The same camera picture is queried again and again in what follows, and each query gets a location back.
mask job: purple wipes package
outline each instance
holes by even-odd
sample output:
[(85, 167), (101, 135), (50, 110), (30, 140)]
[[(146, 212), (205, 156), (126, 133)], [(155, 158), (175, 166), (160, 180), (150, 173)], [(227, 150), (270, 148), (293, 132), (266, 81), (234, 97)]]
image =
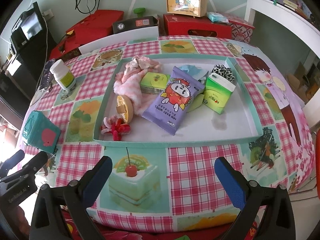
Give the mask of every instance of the purple wipes package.
[(142, 117), (175, 135), (188, 107), (203, 90), (203, 84), (174, 67), (166, 89), (143, 112)]

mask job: black and white spotted fabric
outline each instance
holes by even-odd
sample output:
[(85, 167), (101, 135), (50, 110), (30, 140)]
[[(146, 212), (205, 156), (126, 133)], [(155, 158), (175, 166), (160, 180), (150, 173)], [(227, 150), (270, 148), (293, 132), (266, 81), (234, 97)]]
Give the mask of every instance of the black and white spotted fabric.
[(224, 77), (225, 79), (229, 80), (230, 82), (233, 82), (235, 80), (235, 76), (233, 75), (231, 68), (226, 68), (222, 64), (213, 65), (211, 73), (216, 73)]

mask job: white bottle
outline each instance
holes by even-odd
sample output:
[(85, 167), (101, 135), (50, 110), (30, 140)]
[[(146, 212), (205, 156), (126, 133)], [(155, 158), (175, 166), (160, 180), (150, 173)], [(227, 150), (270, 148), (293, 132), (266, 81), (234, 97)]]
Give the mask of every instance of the white bottle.
[(62, 87), (63, 90), (70, 90), (76, 84), (76, 79), (71, 73), (70, 69), (63, 63), (61, 59), (57, 60), (50, 72), (53, 74), (54, 79)]

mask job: pink whale print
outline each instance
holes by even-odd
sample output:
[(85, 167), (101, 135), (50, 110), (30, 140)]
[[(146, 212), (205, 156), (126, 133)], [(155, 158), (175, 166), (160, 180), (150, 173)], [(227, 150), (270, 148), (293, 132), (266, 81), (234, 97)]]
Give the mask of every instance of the pink whale print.
[(56, 133), (49, 128), (45, 128), (42, 131), (41, 138), (44, 146), (52, 146)]

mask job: green knob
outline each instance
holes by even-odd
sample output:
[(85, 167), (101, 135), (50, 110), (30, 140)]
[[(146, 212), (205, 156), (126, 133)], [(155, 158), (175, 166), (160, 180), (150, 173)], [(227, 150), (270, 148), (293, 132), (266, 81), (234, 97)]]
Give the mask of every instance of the green knob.
[(143, 17), (143, 14), (145, 13), (145, 8), (135, 8), (133, 9), (133, 13), (135, 13), (138, 17)]

